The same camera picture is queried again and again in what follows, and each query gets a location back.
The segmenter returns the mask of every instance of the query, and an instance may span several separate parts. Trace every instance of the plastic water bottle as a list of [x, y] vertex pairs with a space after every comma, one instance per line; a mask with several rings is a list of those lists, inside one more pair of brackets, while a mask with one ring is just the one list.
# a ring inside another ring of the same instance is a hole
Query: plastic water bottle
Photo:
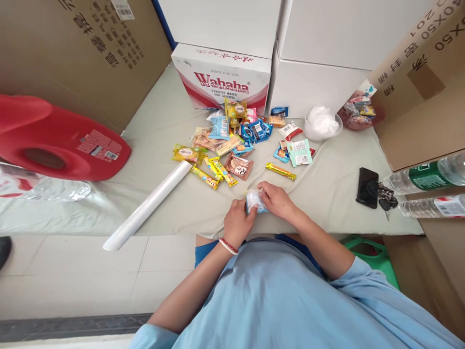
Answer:
[[77, 201], [91, 193], [89, 184], [51, 178], [27, 171], [21, 167], [0, 164], [0, 200]]
[[399, 209], [411, 218], [465, 218], [465, 194], [409, 200], [400, 203]]
[[465, 154], [396, 172], [385, 178], [383, 184], [398, 194], [465, 186]]

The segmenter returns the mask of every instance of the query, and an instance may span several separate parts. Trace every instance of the red plastic jug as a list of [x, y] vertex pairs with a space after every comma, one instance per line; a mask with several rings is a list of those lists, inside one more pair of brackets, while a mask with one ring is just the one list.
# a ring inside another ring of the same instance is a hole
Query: red plastic jug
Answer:
[[[52, 168], [32, 152], [61, 160]], [[131, 148], [105, 126], [32, 96], [0, 95], [0, 157], [55, 178], [102, 181], [126, 163]]]

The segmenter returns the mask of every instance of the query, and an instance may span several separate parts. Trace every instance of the hand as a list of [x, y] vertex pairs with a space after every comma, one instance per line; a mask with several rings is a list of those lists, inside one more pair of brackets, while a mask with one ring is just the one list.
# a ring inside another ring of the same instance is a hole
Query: hand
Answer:
[[229, 212], [224, 218], [224, 239], [235, 249], [241, 247], [242, 242], [250, 233], [255, 217], [257, 216], [258, 205], [255, 204], [247, 216], [245, 211], [245, 199], [233, 200]]
[[268, 211], [275, 216], [289, 222], [300, 211], [283, 188], [268, 182], [259, 183], [257, 188], [262, 189], [263, 192], [260, 193], [260, 197]]

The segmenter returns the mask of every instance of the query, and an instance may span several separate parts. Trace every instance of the white box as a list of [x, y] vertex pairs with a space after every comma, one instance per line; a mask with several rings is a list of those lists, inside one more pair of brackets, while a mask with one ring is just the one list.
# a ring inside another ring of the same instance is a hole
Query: white box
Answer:
[[289, 117], [305, 118], [316, 105], [333, 113], [344, 105], [369, 70], [284, 60], [275, 49], [268, 109], [289, 107]]
[[186, 44], [178, 44], [171, 58], [195, 108], [221, 109], [227, 97], [264, 114], [270, 59]]
[[271, 59], [281, 0], [159, 0], [176, 42]]
[[[278, 45], [281, 58], [358, 69], [376, 69], [431, 5], [444, 0], [286, 0]], [[425, 28], [413, 42], [422, 40]]]

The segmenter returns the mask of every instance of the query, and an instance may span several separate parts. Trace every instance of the smartphone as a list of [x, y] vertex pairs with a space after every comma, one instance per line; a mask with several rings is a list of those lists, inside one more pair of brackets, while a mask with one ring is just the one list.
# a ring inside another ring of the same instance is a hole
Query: smartphone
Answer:
[[356, 201], [369, 208], [378, 207], [379, 175], [364, 167], [360, 168]]

